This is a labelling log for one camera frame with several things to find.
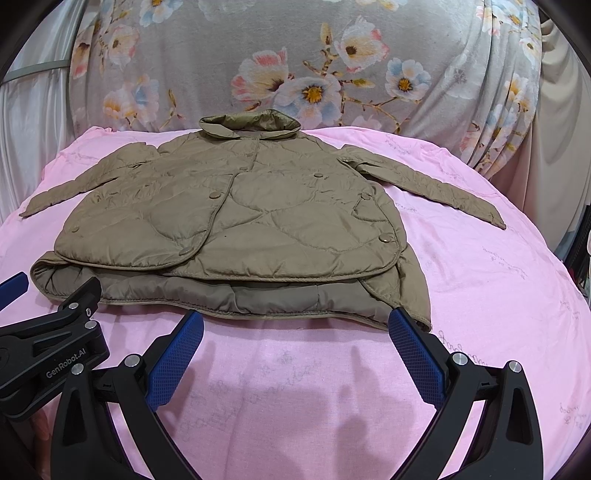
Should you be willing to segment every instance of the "jacket collar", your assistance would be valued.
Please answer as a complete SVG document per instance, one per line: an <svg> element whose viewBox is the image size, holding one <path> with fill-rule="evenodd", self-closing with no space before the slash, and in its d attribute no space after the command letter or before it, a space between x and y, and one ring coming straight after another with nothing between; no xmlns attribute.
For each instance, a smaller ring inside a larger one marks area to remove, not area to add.
<svg viewBox="0 0 591 480"><path fill-rule="evenodd" d="M287 138L301 128L297 120L273 109L207 116L199 121L199 126L215 138L242 138L241 131L248 131L260 132L257 137L261 139Z"/></svg>

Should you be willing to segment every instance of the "metal screw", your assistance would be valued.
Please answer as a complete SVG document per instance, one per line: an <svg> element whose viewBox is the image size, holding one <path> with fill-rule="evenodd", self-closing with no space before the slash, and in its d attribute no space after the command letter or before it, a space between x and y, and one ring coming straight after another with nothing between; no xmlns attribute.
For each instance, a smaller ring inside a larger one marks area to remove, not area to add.
<svg viewBox="0 0 591 480"><path fill-rule="evenodd" d="M454 353L452 360L458 365L466 365L468 363L468 357L461 352Z"/></svg>
<svg viewBox="0 0 591 480"><path fill-rule="evenodd" d="M84 371L84 365L76 364L72 367L72 373L74 375L80 375Z"/></svg>
<svg viewBox="0 0 591 480"><path fill-rule="evenodd" d="M521 364L515 360L511 360L511 362L509 362L509 368L511 368L516 374L521 372Z"/></svg>
<svg viewBox="0 0 591 480"><path fill-rule="evenodd" d="M140 360L141 358L139 357L139 355L133 354L125 358L124 364L126 367L135 367L136 365L138 365Z"/></svg>

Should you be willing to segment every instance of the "bed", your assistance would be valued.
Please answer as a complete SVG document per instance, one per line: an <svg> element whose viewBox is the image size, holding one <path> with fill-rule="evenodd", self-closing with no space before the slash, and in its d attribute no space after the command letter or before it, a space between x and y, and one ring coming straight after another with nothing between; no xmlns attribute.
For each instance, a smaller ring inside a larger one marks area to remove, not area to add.
<svg viewBox="0 0 591 480"><path fill-rule="evenodd" d="M185 131L114 132L93 127L44 170L36 192L75 178L120 146L159 145ZM492 202L506 231L395 187L409 243L425 272L434 333L474 363L519 360L540 420L544 478L567 462L591 422L591 312L533 224L477 172L445 149L358 127L309 131L396 158ZM75 197L0 227L0 278L28 271L53 242ZM35 288L0 312L0 325L54 311ZM102 307L94 315L111 350L106 366L170 332L183 311ZM388 336L341 319L224 322L206 319L202 346L169 405L167 430L206 479L389 478L428 425L423 404ZM55 403L46 407L49 419ZM476 429L474 408L444 474L455 471ZM119 413L136 471L148 474Z"/></svg>

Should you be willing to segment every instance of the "flower print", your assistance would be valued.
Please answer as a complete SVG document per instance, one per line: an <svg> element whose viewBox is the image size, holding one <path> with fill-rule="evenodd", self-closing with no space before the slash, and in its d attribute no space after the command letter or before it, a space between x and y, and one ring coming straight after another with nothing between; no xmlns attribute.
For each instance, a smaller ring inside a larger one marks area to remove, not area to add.
<svg viewBox="0 0 591 480"><path fill-rule="evenodd" d="M444 76L449 82L445 93L454 98L474 100L480 94L485 74L486 64L478 60L468 61L467 55L462 52L445 71Z"/></svg>
<svg viewBox="0 0 591 480"><path fill-rule="evenodd" d="M80 40L74 44L72 51L72 63L70 74L73 80L79 79L88 72L88 60L90 58L90 44Z"/></svg>
<svg viewBox="0 0 591 480"><path fill-rule="evenodd" d="M359 115L355 120L351 122L351 126L353 127L363 127L363 128L371 128L372 130L381 130L382 124L376 120L373 115L370 116L367 120L363 117L363 115Z"/></svg>
<svg viewBox="0 0 591 480"><path fill-rule="evenodd" d="M111 25L113 21L113 12L115 10L115 1L114 0L103 0L102 5L100 6L100 17L99 21L95 25L95 29L98 30L98 35L101 37Z"/></svg>
<svg viewBox="0 0 591 480"><path fill-rule="evenodd" d="M522 77L517 73L513 74L513 78L511 81L507 80L505 82L505 88L508 90L507 94L507 104L510 105L512 103L519 103L525 93L527 91L527 83L528 79L526 77Z"/></svg>
<svg viewBox="0 0 591 480"><path fill-rule="evenodd" d="M134 56L138 40L139 31L137 28L128 25L115 27L109 42L109 59L111 62L123 70Z"/></svg>
<svg viewBox="0 0 591 480"><path fill-rule="evenodd" d="M147 27L152 23L162 23L179 9L183 0L142 0L139 8L139 24Z"/></svg>
<svg viewBox="0 0 591 480"><path fill-rule="evenodd" d="M131 92L124 85L119 90L114 90L105 96L103 100L103 112L116 120L133 118L137 114Z"/></svg>
<svg viewBox="0 0 591 480"><path fill-rule="evenodd" d="M517 113L498 104L488 115L483 133L483 143L492 142L491 148L504 147L517 123Z"/></svg>
<svg viewBox="0 0 591 480"><path fill-rule="evenodd" d="M130 125L135 119L146 125L156 120L158 113L158 81L142 75L137 82L124 82L109 92L103 100L103 112L116 120L126 119Z"/></svg>
<svg viewBox="0 0 591 480"><path fill-rule="evenodd" d="M518 29L521 29L524 23L527 26L527 13L513 2L496 0L492 6L492 15L497 17L501 24L509 24Z"/></svg>
<svg viewBox="0 0 591 480"><path fill-rule="evenodd" d="M288 80L277 90L274 108L297 119L304 129L330 127L340 118L340 88L332 75Z"/></svg>
<svg viewBox="0 0 591 480"><path fill-rule="evenodd" d="M349 73L358 72L382 61L389 53L388 46L382 42L379 29L363 17L358 17L355 23L345 30L341 40L335 42L335 49L347 65Z"/></svg>
<svg viewBox="0 0 591 480"><path fill-rule="evenodd" d="M431 86L431 75L415 60L392 59L386 71L386 91L405 102L421 100Z"/></svg>
<svg viewBox="0 0 591 480"><path fill-rule="evenodd" d="M540 59L542 58L541 42L534 38L527 37L519 40L519 44L523 48L523 52L530 61L531 66L534 68L538 67Z"/></svg>
<svg viewBox="0 0 591 480"><path fill-rule="evenodd" d="M199 10L210 22L215 22L224 14L245 12L255 3L256 0L199 0Z"/></svg>
<svg viewBox="0 0 591 480"><path fill-rule="evenodd" d="M85 107L81 106L80 108L76 109L72 115L72 123L74 125L74 135L77 137L82 135L82 133L86 130L87 124Z"/></svg>
<svg viewBox="0 0 591 480"><path fill-rule="evenodd" d="M137 110L137 118L144 125L156 120L158 114L158 80L142 75L135 84L127 84Z"/></svg>
<svg viewBox="0 0 591 480"><path fill-rule="evenodd" d="M408 0L357 0L358 5L369 5L380 2L384 8L395 12L400 5L406 5Z"/></svg>
<svg viewBox="0 0 591 480"><path fill-rule="evenodd" d="M232 95L238 100L256 102L275 95L287 80L287 50L258 51L252 59L243 60L231 82Z"/></svg>
<svg viewBox="0 0 591 480"><path fill-rule="evenodd" d="M482 20L482 31L491 36L498 37L501 34L501 23L493 15L491 7L476 7L476 16Z"/></svg>
<svg viewBox="0 0 591 480"><path fill-rule="evenodd" d="M466 135L464 135L464 138L460 142L460 159L464 163L467 164L472 157L480 140L480 135L482 135L482 128L478 124L471 122Z"/></svg>

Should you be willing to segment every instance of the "white curtain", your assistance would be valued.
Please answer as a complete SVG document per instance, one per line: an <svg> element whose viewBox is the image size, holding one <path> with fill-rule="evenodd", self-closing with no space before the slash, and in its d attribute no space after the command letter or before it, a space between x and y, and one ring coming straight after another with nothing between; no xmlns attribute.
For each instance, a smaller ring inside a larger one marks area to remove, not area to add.
<svg viewBox="0 0 591 480"><path fill-rule="evenodd" d="M67 60L86 0L64 0L28 39L6 76ZM37 187L43 167L73 140L69 69L34 73L0 86L0 223Z"/></svg>

